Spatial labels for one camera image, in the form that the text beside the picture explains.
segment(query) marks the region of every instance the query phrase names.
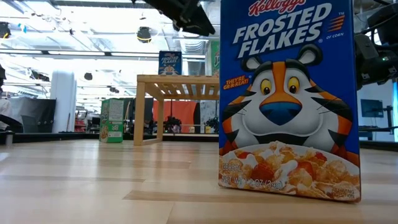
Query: kellogg's logo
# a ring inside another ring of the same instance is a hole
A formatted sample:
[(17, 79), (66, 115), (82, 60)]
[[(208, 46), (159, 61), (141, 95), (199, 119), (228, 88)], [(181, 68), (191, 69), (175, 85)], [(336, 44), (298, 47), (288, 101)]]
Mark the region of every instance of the kellogg's logo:
[(306, 0), (257, 0), (249, 7), (249, 16), (259, 16), (263, 12), (279, 11), (279, 14), (292, 12), (297, 6), (304, 5)]

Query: computer screen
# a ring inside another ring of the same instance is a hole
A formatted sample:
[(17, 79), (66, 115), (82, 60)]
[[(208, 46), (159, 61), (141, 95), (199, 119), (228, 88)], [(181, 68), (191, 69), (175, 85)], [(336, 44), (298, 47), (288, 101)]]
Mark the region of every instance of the computer screen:
[(383, 102), (381, 100), (361, 100), (362, 117), (383, 118)]
[(101, 124), (101, 118), (93, 118), (91, 121), (95, 125), (100, 125)]
[(0, 78), (2, 79), (7, 79), (6, 78), (6, 71), (4, 68), (2, 68), (2, 66), (0, 65)]

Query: strawberry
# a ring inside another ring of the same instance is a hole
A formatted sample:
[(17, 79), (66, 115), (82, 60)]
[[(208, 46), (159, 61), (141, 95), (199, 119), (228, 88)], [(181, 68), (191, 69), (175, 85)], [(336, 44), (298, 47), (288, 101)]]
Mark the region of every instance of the strawberry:
[(253, 169), (251, 178), (253, 180), (262, 180), (265, 182), (274, 178), (274, 172), (268, 164), (260, 163)]
[(299, 162), (296, 169), (305, 169), (305, 171), (307, 171), (311, 175), (312, 179), (313, 180), (315, 179), (315, 173), (314, 173), (314, 171), (312, 169), (311, 163), (309, 163), (309, 162)]
[(247, 158), (247, 156), (250, 155), (250, 154), (251, 154), (250, 152), (242, 152), (242, 153), (240, 153), (240, 154), (238, 155), (238, 158), (240, 158), (240, 159), (245, 159), (245, 158)]
[(320, 153), (320, 152), (317, 152), (316, 154), (315, 154), (315, 157), (317, 158), (317, 159), (320, 159), (320, 160), (323, 160), (323, 161), (327, 161), (328, 159), (322, 154), (322, 153)]

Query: cereal box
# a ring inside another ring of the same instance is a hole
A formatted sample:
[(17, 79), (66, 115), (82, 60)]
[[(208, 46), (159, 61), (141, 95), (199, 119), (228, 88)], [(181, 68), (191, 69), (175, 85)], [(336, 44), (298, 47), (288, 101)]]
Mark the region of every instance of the cereal box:
[(211, 41), (210, 42), (211, 51), (211, 74), (213, 76), (220, 75), (220, 42)]
[(102, 101), (99, 140), (101, 142), (123, 142), (123, 100)]
[(221, 2), (220, 186), (361, 200), (352, 11)]
[(171, 51), (159, 52), (159, 75), (181, 75), (182, 53)]

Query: tiger ear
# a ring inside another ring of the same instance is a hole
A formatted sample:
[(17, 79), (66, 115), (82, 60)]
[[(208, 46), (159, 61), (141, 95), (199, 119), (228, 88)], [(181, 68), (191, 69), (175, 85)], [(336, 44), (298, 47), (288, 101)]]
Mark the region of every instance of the tiger ear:
[(322, 50), (315, 44), (304, 45), (298, 53), (297, 60), (304, 65), (319, 65), (323, 60)]
[(245, 72), (253, 72), (262, 64), (260, 57), (252, 57), (244, 59), (242, 61), (241, 67)]

